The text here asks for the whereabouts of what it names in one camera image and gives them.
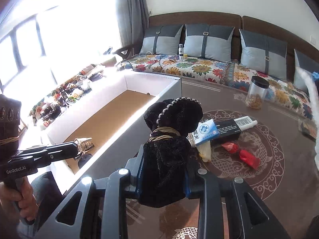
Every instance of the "hand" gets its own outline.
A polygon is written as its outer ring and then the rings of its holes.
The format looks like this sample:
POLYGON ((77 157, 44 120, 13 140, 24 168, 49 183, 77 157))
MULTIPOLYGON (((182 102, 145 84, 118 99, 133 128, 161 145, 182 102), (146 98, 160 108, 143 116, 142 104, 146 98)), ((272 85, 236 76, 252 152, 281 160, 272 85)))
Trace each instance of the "hand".
POLYGON ((0 203, 7 216, 11 220, 15 220, 19 215, 13 207, 12 201, 18 201, 19 207, 21 208, 20 216, 31 221, 37 216, 38 205, 28 178, 24 177, 23 179, 21 193, 9 189, 4 183, 0 183, 0 203))

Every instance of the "curtain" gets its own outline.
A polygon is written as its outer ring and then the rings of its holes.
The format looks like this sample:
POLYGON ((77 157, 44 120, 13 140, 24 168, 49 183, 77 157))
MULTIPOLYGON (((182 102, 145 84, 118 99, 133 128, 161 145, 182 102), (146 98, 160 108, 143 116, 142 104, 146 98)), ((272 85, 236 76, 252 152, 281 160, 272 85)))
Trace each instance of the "curtain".
MULTIPOLYGON (((142 41, 148 23, 146 0, 115 0, 115 10, 122 45, 142 41)), ((133 54, 140 49, 134 48, 133 54)))

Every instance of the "white bottle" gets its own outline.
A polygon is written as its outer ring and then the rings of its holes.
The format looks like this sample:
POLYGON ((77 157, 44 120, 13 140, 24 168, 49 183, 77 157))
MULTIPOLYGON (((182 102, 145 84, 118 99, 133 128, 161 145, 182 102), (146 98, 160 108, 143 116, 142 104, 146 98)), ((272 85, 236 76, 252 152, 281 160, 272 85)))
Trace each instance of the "white bottle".
POLYGON ((178 54, 179 54, 179 57, 180 57, 180 60, 181 61, 184 61, 184 49, 183 49, 183 44, 180 44, 179 45, 179 49, 178 49, 178 54))

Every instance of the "gray pillow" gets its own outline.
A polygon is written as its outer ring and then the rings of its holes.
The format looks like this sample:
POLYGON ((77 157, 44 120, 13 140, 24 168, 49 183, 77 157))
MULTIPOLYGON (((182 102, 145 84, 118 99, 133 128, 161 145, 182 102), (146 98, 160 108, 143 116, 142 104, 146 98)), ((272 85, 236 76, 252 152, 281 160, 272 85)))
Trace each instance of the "gray pillow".
POLYGON ((287 42, 240 29, 243 66, 287 80, 287 42))
POLYGON ((140 54, 177 55, 183 25, 149 27, 145 31, 140 54))
MULTIPOLYGON (((312 75, 313 72, 319 72, 319 63, 313 61, 298 50, 295 50, 295 66, 304 69, 309 75, 312 75)), ((297 71, 295 71, 293 85, 304 92, 308 90, 304 80, 297 71)))
POLYGON ((235 27, 186 24, 184 53, 191 57, 229 62, 235 27))

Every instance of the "floral sofa cushion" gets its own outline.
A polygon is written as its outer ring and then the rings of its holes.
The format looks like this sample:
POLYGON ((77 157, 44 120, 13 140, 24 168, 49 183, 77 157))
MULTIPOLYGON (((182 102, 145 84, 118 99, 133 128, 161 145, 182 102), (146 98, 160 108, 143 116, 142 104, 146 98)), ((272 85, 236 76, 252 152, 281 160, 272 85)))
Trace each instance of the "floral sofa cushion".
MULTIPOLYGON (((246 68, 238 64, 238 61, 222 63, 215 60, 188 57, 181 62, 178 60, 178 56, 169 55, 152 55, 147 56, 147 58, 135 55, 129 61, 135 71, 162 72, 191 77, 197 80, 219 83, 245 92, 249 89, 251 77, 258 75, 270 83, 266 100, 280 104, 312 120, 312 111, 306 93, 294 87, 290 82, 282 82, 277 78, 246 68)), ((126 65, 126 68, 130 68, 128 62, 123 62, 123 64, 126 65)))
POLYGON ((266 94, 266 100, 280 104, 306 118, 312 119, 312 111, 307 94, 294 87, 291 82, 280 81, 275 77, 245 68, 236 63, 231 65, 228 71, 233 71, 232 79, 226 81, 228 86, 248 91, 252 76, 257 75, 263 77, 270 84, 266 94))
POLYGON ((197 80, 206 80, 222 84, 223 76, 228 63, 222 63, 215 60, 188 57, 185 61, 178 60, 178 56, 153 55, 148 58, 141 58, 136 55, 129 59, 132 67, 140 72, 162 72, 179 76, 195 78, 197 80))

